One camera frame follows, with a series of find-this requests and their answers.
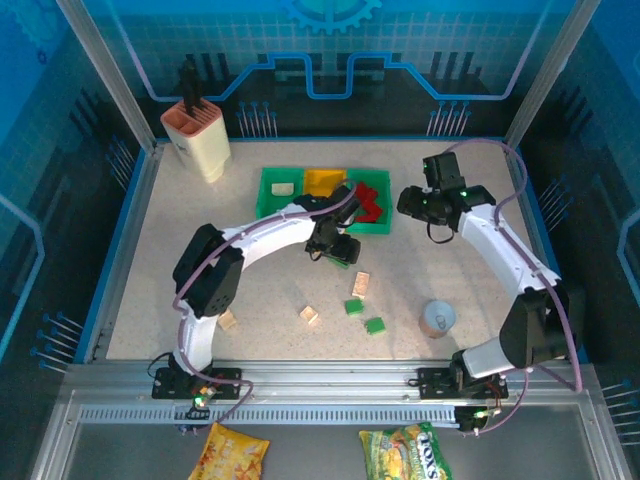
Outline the green plastic bin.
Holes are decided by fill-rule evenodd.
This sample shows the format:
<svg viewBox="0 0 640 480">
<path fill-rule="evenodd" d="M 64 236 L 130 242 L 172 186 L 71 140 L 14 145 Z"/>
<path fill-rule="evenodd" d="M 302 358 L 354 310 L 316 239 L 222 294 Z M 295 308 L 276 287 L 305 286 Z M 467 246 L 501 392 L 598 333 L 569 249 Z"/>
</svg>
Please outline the green plastic bin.
<svg viewBox="0 0 640 480">
<path fill-rule="evenodd" d="M 262 169 L 260 186 L 256 201 L 258 219 L 275 213 L 291 203 L 303 192 L 304 170 L 300 167 L 265 167 Z M 288 197 L 275 197 L 271 194 L 273 183 L 292 182 L 295 193 Z"/>
<path fill-rule="evenodd" d="M 377 223 L 356 223 L 355 217 L 366 210 L 367 203 L 362 204 L 358 198 L 359 208 L 356 210 L 354 220 L 347 228 L 349 233 L 353 234 L 375 234 L 375 235 L 388 235 L 391 231 L 392 215 L 393 215 L 393 199 L 391 195 L 391 178 L 390 174 L 386 170 L 374 170 L 374 169 L 348 169 L 347 178 L 357 184 L 364 182 L 368 186 L 375 188 L 379 195 L 377 201 L 379 203 L 385 202 L 388 212 Z"/>
</svg>

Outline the yellow plastic bin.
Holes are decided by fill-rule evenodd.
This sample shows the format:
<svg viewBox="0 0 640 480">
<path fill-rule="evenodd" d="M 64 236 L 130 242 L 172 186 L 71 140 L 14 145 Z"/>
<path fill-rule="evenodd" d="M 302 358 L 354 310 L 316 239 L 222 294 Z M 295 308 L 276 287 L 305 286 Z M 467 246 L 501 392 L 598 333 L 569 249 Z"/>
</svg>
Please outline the yellow plastic bin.
<svg viewBox="0 0 640 480">
<path fill-rule="evenodd" d="M 346 176 L 345 169 L 306 169 L 303 193 L 316 197 L 329 197 Z"/>
</svg>

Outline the metal tin can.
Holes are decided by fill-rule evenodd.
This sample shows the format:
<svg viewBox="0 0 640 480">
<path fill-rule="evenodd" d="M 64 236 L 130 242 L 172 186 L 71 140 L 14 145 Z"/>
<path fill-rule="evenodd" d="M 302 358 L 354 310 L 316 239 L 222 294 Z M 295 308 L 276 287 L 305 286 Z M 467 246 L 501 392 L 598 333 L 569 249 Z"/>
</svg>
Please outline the metal tin can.
<svg viewBox="0 0 640 480">
<path fill-rule="evenodd" d="M 426 304 L 419 320 L 421 331 L 432 339 L 444 337 L 455 325 L 455 309 L 442 300 L 432 300 Z"/>
</svg>

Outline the cream knife block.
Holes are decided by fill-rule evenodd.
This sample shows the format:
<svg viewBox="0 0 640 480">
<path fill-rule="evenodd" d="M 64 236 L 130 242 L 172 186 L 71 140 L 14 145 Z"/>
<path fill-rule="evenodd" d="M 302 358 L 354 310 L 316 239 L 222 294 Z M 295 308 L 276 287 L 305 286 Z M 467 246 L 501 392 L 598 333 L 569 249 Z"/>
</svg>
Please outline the cream knife block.
<svg viewBox="0 0 640 480">
<path fill-rule="evenodd" d="M 182 164 L 206 183 L 217 181 L 232 158 L 221 109 L 206 99 L 189 114 L 184 101 L 160 117 Z"/>
</svg>

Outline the green candy bag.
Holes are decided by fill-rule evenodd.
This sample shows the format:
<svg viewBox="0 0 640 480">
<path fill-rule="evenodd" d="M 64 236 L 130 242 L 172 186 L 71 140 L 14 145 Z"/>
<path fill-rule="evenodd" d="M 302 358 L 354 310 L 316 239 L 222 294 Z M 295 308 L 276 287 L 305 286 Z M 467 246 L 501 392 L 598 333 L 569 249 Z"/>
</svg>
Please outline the green candy bag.
<svg viewBox="0 0 640 480">
<path fill-rule="evenodd" d="M 435 428 L 429 422 L 362 430 L 367 480 L 453 480 Z"/>
</svg>

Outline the yellow snack bag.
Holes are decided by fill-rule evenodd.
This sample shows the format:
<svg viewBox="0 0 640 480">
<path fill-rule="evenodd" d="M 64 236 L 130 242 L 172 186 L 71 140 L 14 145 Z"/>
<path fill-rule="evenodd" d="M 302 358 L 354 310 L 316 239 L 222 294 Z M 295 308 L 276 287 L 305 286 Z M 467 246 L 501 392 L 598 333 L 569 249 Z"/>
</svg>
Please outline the yellow snack bag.
<svg viewBox="0 0 640 480">
<path fill-rule="evenodd" d="M 268 440 L 214 423 L 188 480 L 261 480 L 269 447 Z"/>
</svg>

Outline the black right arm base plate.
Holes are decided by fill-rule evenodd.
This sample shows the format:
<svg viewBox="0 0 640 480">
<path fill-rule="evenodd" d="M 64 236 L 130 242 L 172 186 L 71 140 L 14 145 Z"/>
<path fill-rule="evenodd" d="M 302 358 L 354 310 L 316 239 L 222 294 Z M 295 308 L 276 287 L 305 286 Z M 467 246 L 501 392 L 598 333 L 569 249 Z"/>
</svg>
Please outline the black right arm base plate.
<svg viewBox="0 0 640 480">
<path fill-rule="evenodd" d="M 450 368 L 419 368 L 409 381 L 417 387 L 422 400 L 444 399 L 506 399 L 506 381 L 499 375 L 474 379 Z"/>
</svg>

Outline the slotted aluminium rail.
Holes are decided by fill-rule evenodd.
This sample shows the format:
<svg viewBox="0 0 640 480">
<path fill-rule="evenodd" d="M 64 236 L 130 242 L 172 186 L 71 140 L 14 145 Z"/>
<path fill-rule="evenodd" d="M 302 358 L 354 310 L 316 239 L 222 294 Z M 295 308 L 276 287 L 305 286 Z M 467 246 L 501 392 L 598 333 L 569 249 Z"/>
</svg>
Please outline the slotted aluminium rail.
<svg viewBox="0 0 640 480">
<path fill-rule="evenodd" d="M 221 407 L 193 411 L 185 405 L 84 406 L 83 424 L 209 425 L 226 410 Z M 243 405 L 227 425 L 410 425 L 428 422 L 437 428 L 460 427 L 453 406 L 411 405 Z"/>
</svg>

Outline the aluminium frame post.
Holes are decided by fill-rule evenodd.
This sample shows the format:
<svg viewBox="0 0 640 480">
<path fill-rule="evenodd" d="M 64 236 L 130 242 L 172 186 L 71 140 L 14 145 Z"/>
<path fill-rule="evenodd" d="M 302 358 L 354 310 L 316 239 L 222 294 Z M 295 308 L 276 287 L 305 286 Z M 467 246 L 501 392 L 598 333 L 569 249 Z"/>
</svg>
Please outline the aluminium frame post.
<svg viewBox="0 0 640 480">
<path fill-rule="evenodd" d="M 155 135 L 83 0 L 55 1 L 140 147 L 153 154 Z"/>
<path fill-rule="evenodd" d="M 505 136 L 516 149 L 566 66 L 602 0 L 575 0 Z"/>
</svg>

